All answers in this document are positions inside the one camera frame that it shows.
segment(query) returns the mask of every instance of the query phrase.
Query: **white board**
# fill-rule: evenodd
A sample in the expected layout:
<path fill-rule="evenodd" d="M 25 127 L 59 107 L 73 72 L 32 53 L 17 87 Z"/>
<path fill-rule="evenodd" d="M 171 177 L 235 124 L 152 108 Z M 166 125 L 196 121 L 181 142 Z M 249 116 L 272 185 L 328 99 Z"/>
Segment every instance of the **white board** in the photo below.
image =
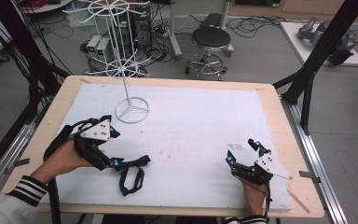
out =
<path fill-rule="evenodd" d="M 297 22 L 281 22 L 281 27 L 286 34 L 286 37 L 290 40 L 293 48 L 296 50 L 296 54 L 301 59 L 301 62 L 305 62 L 310 53 L 313 51 L 314 46 L 310 43 L 308 39 L 299 39 L 298 38 L 298 29 L 303 27 L 305 23 Z M 319 24 L 313 25 L 313 32 L 318 28 Z M 358 53 L 356 50 L 351 50 L 353 55 L 348 58 L 342 66 L 358 66 Z"/>
<path fill-rule="evenodd" d="M 135 124 L 113 117 L 112 126 L 121 136 L 100 149 L 108 157 L 127 161 L 148 155 L 151 162 L 144 167 L 144 186 L 124 197 L 115 170 L 80 168 L 57 178 L 61 203 L 245 207 L 241 182 L 231 175 L 225 158 L 230 149 L 237 162 L 253 165 L 257 155 L 247 144 L 249 138 L 274 152 L 257 93 L 141 86 L 129 87 L 129 91 L 130 96 L 149 103 L 150 114 Z M 62 127 L 113 116 L 116 104 L 125 96 L 123 86 L 84 84 Z M 136 172 L 129 173 L 128 189 Z M 283 179 L 273 177 L 271 188 L 271 211 L 291 209 Z"/>

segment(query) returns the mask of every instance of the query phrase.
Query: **black strap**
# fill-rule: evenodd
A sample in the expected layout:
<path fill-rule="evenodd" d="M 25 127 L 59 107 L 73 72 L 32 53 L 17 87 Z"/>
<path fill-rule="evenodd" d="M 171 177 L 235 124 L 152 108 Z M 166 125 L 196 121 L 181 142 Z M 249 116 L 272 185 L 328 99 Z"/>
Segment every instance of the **black strap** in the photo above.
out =
<path fill-rule="evenodd" d="M 139 168 L 139 171 L 138 171 L 138 174 L 136 174 L 135 183 L 133 184 L 132 189 L 127 189 L 124 186 L 124 183 L 126 182 L 126 178 L 127 178 L 127 172 L 129 171 L 130 168 L 127 167 L 123 170 L 123 172 L 121 172 L 119 186 L 120 186 L 120 191 L 121 191 L 121 193 L 123 193 L 124 196 L 127 196 L 128 194 L 131 194 L 131 193 L 135 193 L 136 191 L 138 191 L 139 189 L 142 188 L 142 185 L 144 183 L 145 171 L 140 167 L 138 167 L 138 168 Z"/>
<path fill-rule="evenodd" d="M 144 166 L 144 165 L 147 165 L 148 162 L 150 162 L 150 158 L 149 158 L 149 156 L 145 155 L 136 161 L 121 161 L 117 165 L 113 164 L 113 167 L 117 171 L 121 171 L 121 170 L 124 170 L 124 169 L 132 167 L 132 166 Z"/>
<path fill-rule="evenodd" d="M 54 138 L 54 140 L 50 143 L 48 148 L 43 155 L 43 161 L 46 161 L 62 144 L 64 144 L 67 140 L 71 132 L 74 130 L 74 127 L 70 125 L 65 125 L 60 133 Z"/>
<path fill-rule="evenodd" d="M 48 196 L 50 198 L 51 222 L 61 224 L 60 198 L 58 196 L 56 178 L 48 182 Z"/>

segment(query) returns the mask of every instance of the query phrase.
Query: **wrist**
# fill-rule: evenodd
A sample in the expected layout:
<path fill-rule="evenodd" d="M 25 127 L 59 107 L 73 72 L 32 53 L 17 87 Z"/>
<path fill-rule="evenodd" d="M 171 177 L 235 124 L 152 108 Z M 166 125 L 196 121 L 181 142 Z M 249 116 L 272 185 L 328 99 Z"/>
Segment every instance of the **wrist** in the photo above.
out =
<path fill-rule="evenodd" d="M 248 215 L 251 216 L 263 216 L 263 208 L 262 207 L 252 207 L 248 206 Z"/>
<path fill-rule="evenodd" d="M 43 163 L 31 173 L 30 177 L 46 185 L 52 178 L 55 177 L 55 174 L 52 168 L 49 168 L 46 163 Z"/>

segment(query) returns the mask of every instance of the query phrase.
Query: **floor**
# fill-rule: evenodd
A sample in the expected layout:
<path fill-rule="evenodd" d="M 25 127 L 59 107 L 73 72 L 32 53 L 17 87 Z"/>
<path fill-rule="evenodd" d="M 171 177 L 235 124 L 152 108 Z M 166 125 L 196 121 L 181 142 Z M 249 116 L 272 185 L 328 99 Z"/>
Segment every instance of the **floor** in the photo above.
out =
<path fill-rule="evenodd" d="M 73 74 L 82 74 L 89 68 L 79 46 L 89 40 L 96 30 L 93 27 L 69 28 L 60 11 L 39 15 L 49 46 L 62 59 Z M 198 26 L 191 17 L 176 19 L 177 27 L 183 24 L 178 35 L 183 56 L 179 60 L 157 62 L 145 69 L 151 74 L 145 78 L 193 79 L 186 75 L 186 61 L 195 52 L 187 35 Z M 296 72 L 302 62 L 285 37 L 283 31 L 274 26 L 260 28 L 255 37 L 244 38 L 227 29 L 235 49 L 231 57 L 222 56 L 228 71 L 223 81 L 274 83 Z M 35 42 L 41 46 L 40 39 Z M 205 81 L 215 77 L 203 77 Z M 277 90 L 284 93 L 287 87 Z M 27 104 L 27 83 L 16 65 L 9 61 L 0 62 L 0 140 L 16 117 Z M 318 149 L 330 182 L 349 223 L 358 223 L 358 67 L 322 66 L 313 86 L 310 108 L 310 135 Z M 63 214 L 64 223 L 77 223 L 79 214 Z M 83 223 L 91 223 L 87 215 Z M 38 223 L 49 223 L 49 214 L 40 214 Z M 283 218 L 282 223 L 331 223 L 326 214 L 318 219 Z M 174 223 L 174 217 L 160 217 L 153 223 Z"/>

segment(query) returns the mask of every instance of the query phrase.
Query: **chair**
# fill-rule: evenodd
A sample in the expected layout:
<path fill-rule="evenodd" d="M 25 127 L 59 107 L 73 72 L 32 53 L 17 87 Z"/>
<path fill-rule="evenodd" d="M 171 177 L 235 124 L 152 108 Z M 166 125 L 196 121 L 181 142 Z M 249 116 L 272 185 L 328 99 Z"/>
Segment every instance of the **chair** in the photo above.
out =
<path fill-rule="evenodd" d="M 227 49 L 230 44 L 229 34 L 215 27 L 200 27 L 193 32 L 191 40 L 198 49 L 204 49 L 205 52 L 195 54 L 186 66 L 186 74 L 189 74 L 190 68 L 197 72 L 195 79 L 199 75 L 217 75 L 219 81 L 222 80 L 220 74 L 225 73 L 227 68 L 223 61 L 212 54 L 213 51 Z"/>

